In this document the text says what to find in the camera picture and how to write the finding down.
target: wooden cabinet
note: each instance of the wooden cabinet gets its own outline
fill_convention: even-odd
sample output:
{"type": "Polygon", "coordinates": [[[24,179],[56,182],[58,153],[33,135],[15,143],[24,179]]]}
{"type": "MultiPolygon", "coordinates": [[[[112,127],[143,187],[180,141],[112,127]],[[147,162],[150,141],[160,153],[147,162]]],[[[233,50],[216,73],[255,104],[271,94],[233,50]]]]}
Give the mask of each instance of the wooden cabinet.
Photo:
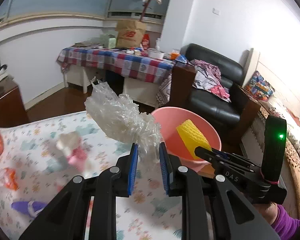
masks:
{"type": "Polygon", "coordinates": [[[29,123],[18,85],[13,78],[0,81],[0,127],[29,123]]]}

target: colorful pillow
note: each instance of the colorful pillow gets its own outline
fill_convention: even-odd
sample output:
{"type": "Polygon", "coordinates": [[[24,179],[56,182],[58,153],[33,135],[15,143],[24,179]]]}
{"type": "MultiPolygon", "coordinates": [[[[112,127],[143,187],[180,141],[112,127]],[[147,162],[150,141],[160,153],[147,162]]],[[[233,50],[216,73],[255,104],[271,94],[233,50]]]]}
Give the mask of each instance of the colorful pillow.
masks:
{"type": "Polygon", "coordinates": [[[268,101],[269,97],[275,92],[274,88],[261,76],[259,71],[254,72],[245,89],[258,101],[268,101]]]}

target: light switch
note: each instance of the light switch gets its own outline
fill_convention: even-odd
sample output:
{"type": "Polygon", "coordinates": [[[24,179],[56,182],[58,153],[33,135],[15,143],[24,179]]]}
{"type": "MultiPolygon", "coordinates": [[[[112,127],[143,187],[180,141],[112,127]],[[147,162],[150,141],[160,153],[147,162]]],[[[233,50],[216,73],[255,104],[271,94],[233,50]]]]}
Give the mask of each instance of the light switch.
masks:
{"type": "Polygon", "coordinates": [[[215,8],[212,9],[212,12],[216,15],[220,15],[220,11],[215,8]]]}

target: white bowl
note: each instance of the white bowl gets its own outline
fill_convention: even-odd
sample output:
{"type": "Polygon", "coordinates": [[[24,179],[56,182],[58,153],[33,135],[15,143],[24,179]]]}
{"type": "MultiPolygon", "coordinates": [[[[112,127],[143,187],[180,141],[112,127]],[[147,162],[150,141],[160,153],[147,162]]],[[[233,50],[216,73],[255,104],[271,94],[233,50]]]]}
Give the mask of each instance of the white bowl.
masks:
{"type": "Polygon", "coordinates": [[[164,53],[156,51],[153,48],[148,49],[148,56],[156,59],[163,59],[164,53]]]}

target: paper box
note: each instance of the paper box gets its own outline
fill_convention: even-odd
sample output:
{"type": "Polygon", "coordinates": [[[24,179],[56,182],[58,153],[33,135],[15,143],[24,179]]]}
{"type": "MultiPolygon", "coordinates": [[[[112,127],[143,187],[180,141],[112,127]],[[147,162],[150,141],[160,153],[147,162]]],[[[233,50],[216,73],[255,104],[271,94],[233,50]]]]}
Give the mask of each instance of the paper box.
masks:
{"type": "Polygon", "coordinates": [[[118,32],[109,31],[105,34],[100,35],[100,44],[107,49],[113,49],[117,43],[118,32]]]}
{"type": "Polygon", "coordinates": [[[115,28],[119,32],[117,48],[139,47],[146,29],[145,23],[136,20],[118,20],[115,28]]]}

